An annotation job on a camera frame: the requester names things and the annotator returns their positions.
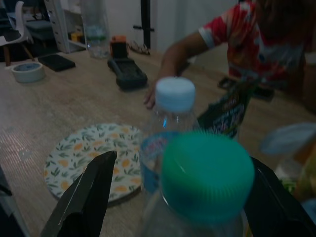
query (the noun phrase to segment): chair leg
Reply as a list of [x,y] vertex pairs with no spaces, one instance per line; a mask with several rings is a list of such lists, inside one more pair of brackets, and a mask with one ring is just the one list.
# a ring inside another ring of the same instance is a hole
[[5,60],[5,65],[8,67],[11,65],[10,61],[10,51],[8,45],[3,46],[3,52],[4,52],[4,60]]
[[24,51],[26,52],[26,54],[28,55],[28,57],[29,57],[32,61],[35,61],[35,59],[33,58],[32,54],[31,54],[31,52],[28,50],[28,48],[27,48],[23,43],[21,43],[21,45],[22,45]]

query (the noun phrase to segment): patterned shirt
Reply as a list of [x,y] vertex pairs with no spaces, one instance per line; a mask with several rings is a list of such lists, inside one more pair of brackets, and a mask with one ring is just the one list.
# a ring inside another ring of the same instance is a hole
[[286,88],[298,80],[304,67],[307,40],[267,40],[256,22],[255,4],[243,2],[199,30],[209,48],[228,43],[229,74],[239,78],[262,77],[263,83]]

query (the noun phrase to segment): roll of tape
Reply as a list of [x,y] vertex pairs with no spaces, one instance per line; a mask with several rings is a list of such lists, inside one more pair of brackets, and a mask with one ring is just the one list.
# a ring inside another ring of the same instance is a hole
[[17,82],[20,83],[35,82],[45,77],[44,67],[38,62],[17,65],[11,71]]

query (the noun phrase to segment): child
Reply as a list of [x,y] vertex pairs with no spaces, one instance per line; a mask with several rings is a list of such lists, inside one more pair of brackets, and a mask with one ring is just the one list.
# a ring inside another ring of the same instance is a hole
[[[316,0],[243,2],[171,46],[157,80],[176,76],[189,58],[227,42],[229,75],[260,76],[267,86],[300,90],[315,17]],[[148,109],[155,104],[155,84],[144,99]]]

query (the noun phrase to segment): clear plastic bottle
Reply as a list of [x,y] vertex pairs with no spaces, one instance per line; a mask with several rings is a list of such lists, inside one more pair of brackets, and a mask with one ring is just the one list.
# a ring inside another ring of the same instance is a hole
[[161,187],[135,237],[242,237],[242,212],[254,166],[235,141],[203,132],[173,139],[163,155]]
[[81,0],[87,50],[93,58],[109,56],[110,34],[104,0]]
[[198,127],[193,112],[195,86],[185,78],[164,78],[156,85],[156,106],[143,129],[140,149],[145,205],[157,190],[165,145],[181,132]]

